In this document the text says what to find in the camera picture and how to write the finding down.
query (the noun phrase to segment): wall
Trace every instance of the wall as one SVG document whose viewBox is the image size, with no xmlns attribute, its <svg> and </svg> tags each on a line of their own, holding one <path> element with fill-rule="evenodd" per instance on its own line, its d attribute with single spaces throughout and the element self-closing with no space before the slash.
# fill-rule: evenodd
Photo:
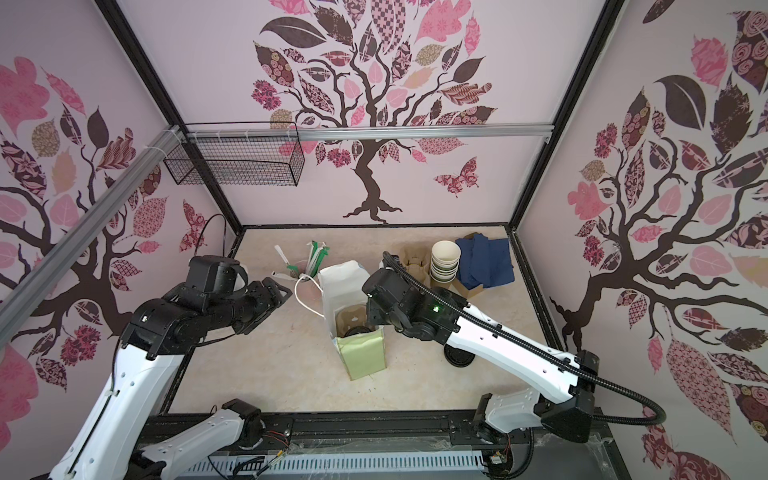
<svg viewBox="0 0 768 480">
<path fill-rule="evenodd" d="M 667 411 L 611 426 L 636 480 L 764 476 L 765 10 L 631 2 L 521 226 L 571 351 Z"/>
<path fill-rule="evenodd" d="M 121 7 L 185 121 L 317 128 L 551 122 L 602 3 Z M 353 139 L 304 142 L 298 187 L 223 188 L 244 223 L 505 222 L 540 144 L 539 137 L 382 139 L 356 150 Z M 254 207 L 267 204 L 279 208 Z"/>
<path fill-rule="evenodd" d="M 3 298 L 165 122 L 92 2 L 6 2 L 0 12 Z M 204 187 L 178 187 L 158 168 L 0 347 L 3 478 L 58 462 L 132 309 L 182 281 L 190 244 L 216 211 Z M 218 222 L 201 253 L 220 253 Z"/>
</svg>

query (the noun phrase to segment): wire mesh basket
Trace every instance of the wire mesh basket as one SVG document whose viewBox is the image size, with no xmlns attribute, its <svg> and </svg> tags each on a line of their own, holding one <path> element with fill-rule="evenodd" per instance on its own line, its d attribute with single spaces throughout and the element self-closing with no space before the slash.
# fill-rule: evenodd
<svg viewBox="0 0 768 480">
<path fill-rule="evenodd" d="M 247 131 L 244 136 L 239 131 L 190 133 L 187 141 L 177 145 L 164 160 L 176 184 L 202 184 L 193 160 L 203 160 L 221 185 L 298 185 L 304 152 L 296 123 L 249 123 L 269 124 L 270 129 L 255 130 L 250 135 Z"/>
</svg>

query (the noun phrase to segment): blue napkin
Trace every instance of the blue napkin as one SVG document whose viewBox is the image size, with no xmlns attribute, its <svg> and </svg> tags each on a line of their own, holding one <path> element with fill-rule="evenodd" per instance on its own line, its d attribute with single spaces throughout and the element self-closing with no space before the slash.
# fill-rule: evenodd
<svg viewBox="0 0 768 480">
<path fill-rule="evenodd" d="M 467 290 L 479 285 L 491 288 L 515 281 L 507 239 L 489 240 L 485 235 L 476 233 L 472 239 L 457 239 L 456 244 L 462 249 L 458 261 L 458 281 Z"/>
</svg>

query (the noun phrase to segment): butterfly decal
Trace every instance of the butterfly decal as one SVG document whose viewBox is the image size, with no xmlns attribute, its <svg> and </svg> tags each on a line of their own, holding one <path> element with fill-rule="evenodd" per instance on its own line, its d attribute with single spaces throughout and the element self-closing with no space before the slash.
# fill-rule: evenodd
<svg viewBox="0 0 768 480">
<path fill-rule="evenodd" d="M 200 240 L 200 245 L 205 245 L 205 239 L 200 237 L 200 231 L 205 224 L 205 217 L 203 214 L 197 214 L 191 205 L 184 200 L 184 216 L 187 218 L 187 222 L 190 224 L 190 229 L 184 234 L 184 237 L 179 243 L 179 252 L 189 250 L 197 245 L 197 241 Z"/>
<path fill-rule="evenodd" d="M 469 159 L 462 167 L 462 172 L 457 177 L 453 175 L 438 175 L 435 181 L 448 187 L 448 191 L 458 198 L 458 192 L 466 187 L 477 187 L 478 176 L 475 170 L 478 168 L 477 157 Z"/>
</svg>

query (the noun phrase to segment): stack of bowls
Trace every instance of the stack of bowls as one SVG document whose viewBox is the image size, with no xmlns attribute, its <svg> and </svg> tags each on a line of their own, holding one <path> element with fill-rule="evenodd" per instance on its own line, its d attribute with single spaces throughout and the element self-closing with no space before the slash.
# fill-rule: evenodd
<svg viewBox="0 0 768 480">
<path fill-rule="evenodd" d="M 462 249 L 450 240 L 441 240 L 432 246 L 432 261 L 429 275 L 440 283 L 448 283 L 456 278 L 458 260 Z"/>
</svg>

